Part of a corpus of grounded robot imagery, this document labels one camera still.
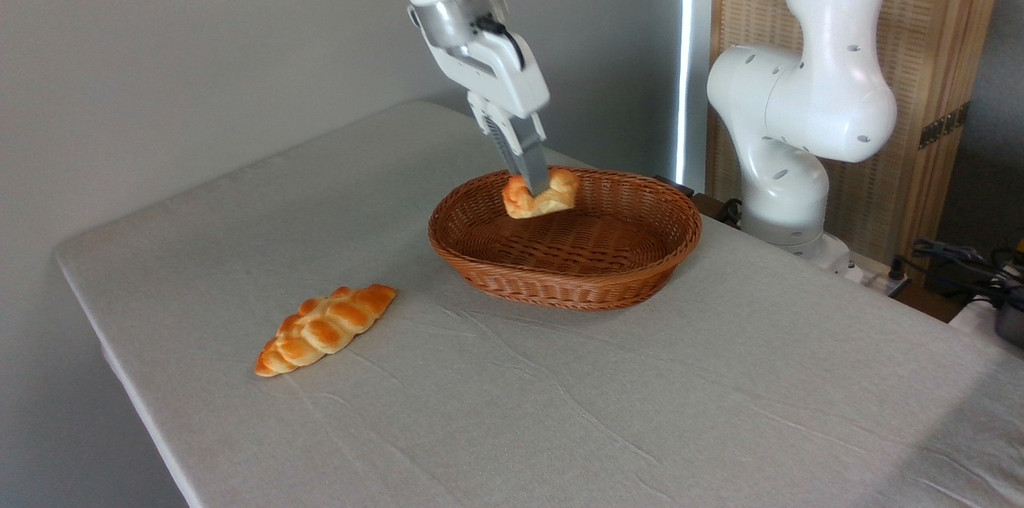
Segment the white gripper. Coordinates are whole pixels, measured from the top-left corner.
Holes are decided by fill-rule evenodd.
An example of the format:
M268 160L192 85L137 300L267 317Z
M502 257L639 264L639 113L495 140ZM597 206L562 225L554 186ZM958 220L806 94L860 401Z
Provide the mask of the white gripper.
M522 176L534 197L548 190L550 176L542 151L546 134L535 112L548 104L551 94L526 41L516 34L476 30L461 46L427 45L447 78L468 89L467 101L477 125L490 137L510 174ZM495 122L484 100L515 117Z

